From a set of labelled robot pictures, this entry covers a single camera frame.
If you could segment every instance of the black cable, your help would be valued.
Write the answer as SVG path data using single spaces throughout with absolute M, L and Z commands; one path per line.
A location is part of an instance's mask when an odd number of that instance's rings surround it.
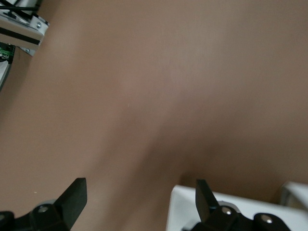
M 11 11 L 37 11 L 38 7 L 0 6 L 0 10 Z
M 13 4 L 13 6 L 16 6 L 21 0 L 16 0 L 16 2 Z M 16 18 L 16 16 L 13 15 L 13 11 L 8 12 L 8 16 L 11 18 Z
M 10 4 L 8 1 L 6 0 L 0 0 L 0 3 L 3 6 L 14 6 L 13 4 Z M 19 15 L 20 17 L 22 17 L 23 19 L 29 21 L 32 18 L 32 15 L 29 15 L 23 11 L 17 11 L 17 10 L 12 10 L 13 12 L 15 12 L 17 15 Z

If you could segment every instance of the bolt head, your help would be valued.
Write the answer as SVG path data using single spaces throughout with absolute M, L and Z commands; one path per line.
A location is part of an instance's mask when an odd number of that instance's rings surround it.
M 227 208 L 227 207 L 223 207 L 222 208 L 222 212 L 224 214 L 227 214 L 227 215 L 231 215 L 232 214 L 231 210 L 229 208 Z
M 45 213 L 47 210 L 48 210 L 48 207 L 46 207 L 46 206 L 41 206 L 41 207 L 38 209 L 38 212 L 39 212 L 39 213 Z
M 273 223 L 273 220 L 268 215 L 262 215 L 261 219 L 268 224 Z

